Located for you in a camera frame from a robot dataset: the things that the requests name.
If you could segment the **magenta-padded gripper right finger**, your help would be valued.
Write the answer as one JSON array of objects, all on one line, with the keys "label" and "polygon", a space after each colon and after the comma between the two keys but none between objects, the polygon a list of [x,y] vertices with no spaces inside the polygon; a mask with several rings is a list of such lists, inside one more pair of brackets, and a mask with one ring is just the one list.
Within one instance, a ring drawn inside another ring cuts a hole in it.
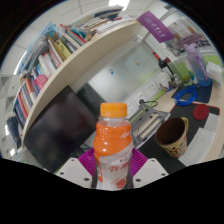
[{"label": "magenta-padded gripper right finger", "polygon": [[134,188],[143,187],[168,176],[168,172],[155,158],[148,159],[136,149],[132,151],[129,173]]}]

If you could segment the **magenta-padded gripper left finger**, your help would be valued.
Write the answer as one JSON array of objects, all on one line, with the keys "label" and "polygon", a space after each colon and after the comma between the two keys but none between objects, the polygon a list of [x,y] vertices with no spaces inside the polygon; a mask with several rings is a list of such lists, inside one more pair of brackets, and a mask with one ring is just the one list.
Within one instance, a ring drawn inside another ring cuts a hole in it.
[{"label": "magenta-padded gripper left finger", "polygon": [[79,158],[70,158],[56,175],[81,187],[94,189],[97,185],[94,149],[89,149]]}]

